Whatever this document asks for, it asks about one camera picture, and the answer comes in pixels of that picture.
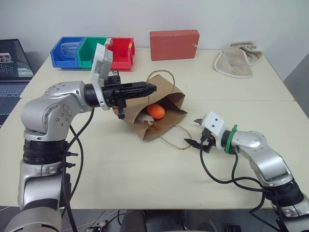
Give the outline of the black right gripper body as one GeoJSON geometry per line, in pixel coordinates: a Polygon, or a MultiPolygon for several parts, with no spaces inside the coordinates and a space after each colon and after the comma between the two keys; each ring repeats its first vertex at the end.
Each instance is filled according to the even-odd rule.
{"type": "Polygon", "coordinates": [[[213,146],[216,146],[216,140],[211,132],[207,128],[204,128],[200,138],[199,149],[209,153],[213,146]]]}

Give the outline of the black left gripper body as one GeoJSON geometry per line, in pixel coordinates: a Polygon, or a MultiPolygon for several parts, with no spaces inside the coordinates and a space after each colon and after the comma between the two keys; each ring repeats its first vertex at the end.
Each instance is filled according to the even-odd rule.
{"type": "Polygon", "coordinates": [[[124,119],[124,108],[126,107],[126,100],[123,96],[123,87],[118,71],[113,71],[112,75],[104,80],[104,87],[102,87],[103,97],[106,104],[111,108],[118,110],[118,118],[124,119]]]}

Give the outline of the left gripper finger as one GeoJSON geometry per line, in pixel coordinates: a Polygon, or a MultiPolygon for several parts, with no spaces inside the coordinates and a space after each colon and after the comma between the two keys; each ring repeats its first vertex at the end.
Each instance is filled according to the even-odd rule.
{"type": "Polygon", "coordinates": [[[146,82],[125,83],[121,86],[124,93],[153,93],[157,90],[155,85],[146,82]]]}
{"type": "Polygon", "coordinates": [[[122,96],[124,99],[136,99],[136,98],[142,98],[147,97],[151,95],[152,93],[156,92],[156,90],[141,90],[141,91],[133,91],[133,92],[123,92],[122,96]]]}

